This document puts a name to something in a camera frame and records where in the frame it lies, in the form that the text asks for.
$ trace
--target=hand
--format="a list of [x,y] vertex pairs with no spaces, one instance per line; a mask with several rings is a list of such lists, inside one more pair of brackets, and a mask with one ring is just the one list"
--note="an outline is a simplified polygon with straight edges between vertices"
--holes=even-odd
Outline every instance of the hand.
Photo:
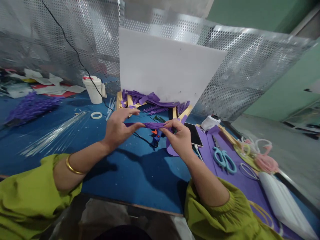
[[107,121],[106,136],[101,141],[101,143],[107,147],[108,153],[115,150],[139,128],[145,127],[144,124],[139,122],[130,127],[127,127],[123,123],[129,114],[139,115],[139,112],[140,110],[138,109],[121,108],[111,114]]
[[[167,128],[176,128],[177,133],[171,133]],[[184,159],[194,154],[191,145],[191,133],[189,128],[183,125],[179,120],[173,119],[165,122],[164,128],[160,130],[167,136],[173,149],[179,156]]]

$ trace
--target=yellow-green shirt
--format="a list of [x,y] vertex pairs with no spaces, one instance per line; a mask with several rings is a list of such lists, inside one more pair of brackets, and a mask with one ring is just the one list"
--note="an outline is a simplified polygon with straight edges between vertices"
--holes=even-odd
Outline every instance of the yellow-green shirt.
[[[67,154],[41,160],[41,166],[0,182],[0,239],[35,239],[47,229],[77,196],[82,184],[69,193],[58,192],[53,167]],[[199,239],[282,239],[254,217],[244,194],[220,179],[230,192],[221,207],[203,204],[192,180],[187,188],[185,217]]]

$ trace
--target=blue scissors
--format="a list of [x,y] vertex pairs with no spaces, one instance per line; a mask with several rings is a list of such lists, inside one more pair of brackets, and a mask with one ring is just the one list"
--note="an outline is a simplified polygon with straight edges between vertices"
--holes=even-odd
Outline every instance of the blue scissors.
[[214,161],[223,168],[226,169],[226,171],[230,174],[235,174],[237,172],[237,166],[234,163],[234,161],[227,155],[227,151],[222,150],[220,148],[220,145],[218,144],[217,139],[212,135],[214,144],[216,145],[212,149],[215,151],[212,156]]

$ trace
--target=smartphone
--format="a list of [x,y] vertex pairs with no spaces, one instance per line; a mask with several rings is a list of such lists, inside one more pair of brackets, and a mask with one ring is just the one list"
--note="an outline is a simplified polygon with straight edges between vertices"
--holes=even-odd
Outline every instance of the smartphone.
[[201,139],[199,137],[196,125],[185,123],[184,124],[187,128],[189,128],[191,132],[191,143],[197,145],[198,147],[203,147]]

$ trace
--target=bangle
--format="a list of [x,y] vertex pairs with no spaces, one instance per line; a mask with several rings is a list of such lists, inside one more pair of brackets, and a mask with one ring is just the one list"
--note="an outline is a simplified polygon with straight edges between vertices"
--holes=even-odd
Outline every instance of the bangle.
[[70,166],[70,163],[69,163],[69,158],[70,156],[72,155],[70,154],[68,157],[67,157],[67,160],[66,160],[66,165],[67,167],[69,168],[69,170],[73,173],[76,173],[76,174],[85,174],[85,173],[82,173],[82,172],[77,172],[76,170],[74,170],[71,166]]

